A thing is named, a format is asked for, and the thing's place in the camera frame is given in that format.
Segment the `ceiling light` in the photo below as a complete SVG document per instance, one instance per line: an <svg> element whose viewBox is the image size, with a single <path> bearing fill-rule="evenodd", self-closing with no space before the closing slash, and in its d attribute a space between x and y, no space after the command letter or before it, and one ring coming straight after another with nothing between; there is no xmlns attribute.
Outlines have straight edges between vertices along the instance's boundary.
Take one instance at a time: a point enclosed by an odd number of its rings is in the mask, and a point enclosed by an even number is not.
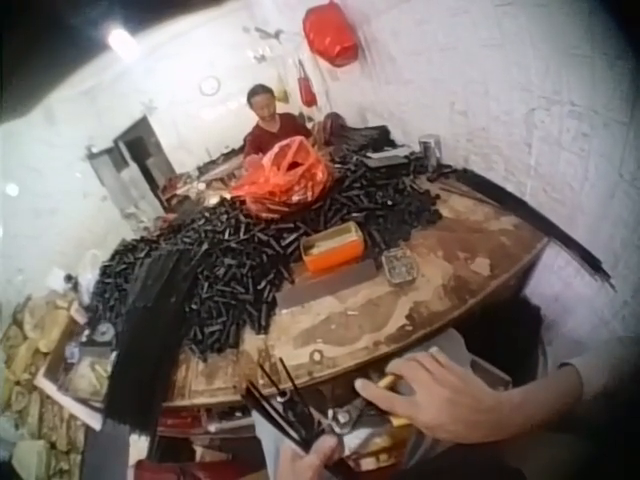
<svg viewBox="0 0 640 480"><path fill-rule="evenodd" d="M109 32L107 43L120 57L131 62L140 55L140 47L135 38L122 28L114 28Z"/></svg>
<svg viewBox="0 0 640 480"><path fill-rule="evenodd" d="M4 191L10 197L17 197L20 193L20 188L15 183L7 183L4 187Z"/></svg>

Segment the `pile of black combs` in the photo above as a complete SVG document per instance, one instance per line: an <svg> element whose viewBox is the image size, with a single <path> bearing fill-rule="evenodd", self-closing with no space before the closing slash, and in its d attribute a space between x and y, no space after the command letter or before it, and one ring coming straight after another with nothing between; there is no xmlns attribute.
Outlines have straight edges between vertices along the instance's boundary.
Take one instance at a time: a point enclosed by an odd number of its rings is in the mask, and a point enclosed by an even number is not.
<svg viewBox="0 0 640 480"><path fill-rule="evenodd" d="M387 129L378 131L383 140L388 138ZM245 326L258 334L268 332L275 294L284 282L293 282L291 265L301 260L300 240L305 236L352 220L366 238L367 255L378 258L383 250L408 240L415 228L442 218L437 198L411 182L412 175L426 169L420 159L410 169L372 169L354 153L362 148L358 144L333 157L333 185L304 211L265 221L252 217L241 200L223 199L155 237L123 242L100 270L87 308L90 325L112 323L119 342L127 329L127 292L137 265L167 248L203 249L184 309L189 325L185 346L204 359L237 348Z"/></svg>

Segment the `bundle of black strips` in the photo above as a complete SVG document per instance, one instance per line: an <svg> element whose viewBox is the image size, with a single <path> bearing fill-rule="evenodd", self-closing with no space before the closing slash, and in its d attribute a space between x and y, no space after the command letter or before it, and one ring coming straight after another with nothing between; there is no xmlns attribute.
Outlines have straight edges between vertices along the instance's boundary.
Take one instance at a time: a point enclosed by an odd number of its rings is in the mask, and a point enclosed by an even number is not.
<svg viewBox="0 0 640 480"><path fill-rule="evenodd" d="M128 329L104 399L106 418L143 434L155 431L186 327L183 300L199 259L200 253L190 249L166 249L134 273L125 313Z"/></svg>

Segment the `hand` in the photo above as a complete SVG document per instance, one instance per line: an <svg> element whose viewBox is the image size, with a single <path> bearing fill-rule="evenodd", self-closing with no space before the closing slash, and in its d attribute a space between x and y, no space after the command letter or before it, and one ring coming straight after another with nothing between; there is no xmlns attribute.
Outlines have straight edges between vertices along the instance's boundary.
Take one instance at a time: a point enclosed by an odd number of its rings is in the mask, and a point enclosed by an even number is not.
<svg viewBox="0 0 640 480"><path fill-rule="evenodd" d="M340 458L340 442L334 435L323 435L304 454L285 442L278 459L277 480L318 480L325 465Z"/></svg>
<svg viewBox="0 0 640 480"><path fill-rule="evenodd" d="M426 435L454 443L501 440L505 434L505 396L491 390L471 371L437 348L392 361L387 371L415 392L398 395L368 380L356 381L358 393L387 412L404 417Z"/></svg>

